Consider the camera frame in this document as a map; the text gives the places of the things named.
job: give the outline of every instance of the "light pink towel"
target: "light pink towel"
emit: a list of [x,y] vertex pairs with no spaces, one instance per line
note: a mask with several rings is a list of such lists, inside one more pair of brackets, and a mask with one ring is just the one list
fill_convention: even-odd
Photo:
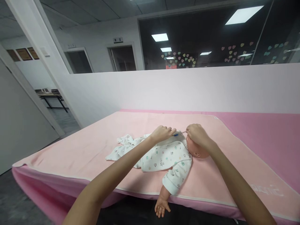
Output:
[[[272,215],[300,221],[300,195],[214,116],[116,112],[13,166],[27,164],[43,173],[92,180],[113,163],[105,161],[105,156],[116,146],[118,137],[127,133],[140,137],[161,124],[185,130],[191,123],[200,123],[205,128]],[[143,173],[132,169],[117,189],[158,195],[164,174],[165,171]],[[236,207],[210,157],[193,160],[190,174],[177,197]]]

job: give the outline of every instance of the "white baby clothes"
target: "white baby clothes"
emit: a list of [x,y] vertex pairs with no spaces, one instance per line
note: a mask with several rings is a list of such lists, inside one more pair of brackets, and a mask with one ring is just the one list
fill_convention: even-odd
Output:
[[[122,146],[116,147],[106,160],[116,161],[145,140],[150,134],[133,140],[130,135],[118,138]],[[186,179],[192,166],[192,156],[187,150],[187,141],[180,131],[169,139],[156,144],[134,166],[143,172],[153,172],[170,169],[162,179],[162,184],[175,195]]]

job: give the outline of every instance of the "table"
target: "table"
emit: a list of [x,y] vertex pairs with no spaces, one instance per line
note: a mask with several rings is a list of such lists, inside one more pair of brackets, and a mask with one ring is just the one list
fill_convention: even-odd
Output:
[[62,105],[62,107],[64,108],[64,110],[66,112],[68,112],[67,109],[66,109],[66,107],[62,103],[62,101],[64,101],[64,99],[62,98],[62,96],[60,94],[53,94],[53,93],[50,93],[50,94],[38,94],[38,96],[40,97],[40,99],[44,99],[50,108],[52,108],[52,106],[49,104],[49,102],[47,101],[46,98],[57,98],[59,100],[60,104]]

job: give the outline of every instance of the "wall sign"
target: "wall sign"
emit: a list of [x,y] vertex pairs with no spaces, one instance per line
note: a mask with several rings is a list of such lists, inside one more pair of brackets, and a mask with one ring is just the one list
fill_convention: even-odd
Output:
[[23,61],[32,60],[26,48],[19,48],[16,49],[16,51],[18,52],[19,56]]
[[38,57],[37,53],[35,52],[35,50],[33,49],[33,47],[30,47],[30,48],[27,48],[27,49],[28,49],[28,51],[30,52],[30,54],[32,55],[32,57],[33,57],[34,59],[40,59],[40,58]]
[[7,50],[7,52],[9,53],[10,57],[12,58],[12,60],[13,60],[14,62],[21,61],[21,60],[19,59],[18,55],[16,54],[15,50],[9,49],[9,50]]

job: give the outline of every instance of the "doll hand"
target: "doll hand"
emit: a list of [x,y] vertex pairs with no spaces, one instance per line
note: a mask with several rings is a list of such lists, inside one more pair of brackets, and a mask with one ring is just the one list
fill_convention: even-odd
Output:
[[155,205],[155,212],[156,215],[160,218],[160,215],[162,217],[164,217],[165,215],[165,209],[168,210],[168,212],[171,212],[169,205],[168,205],[168,201],[165,200],[163,197],[159,196],[158,200],[156,202]]

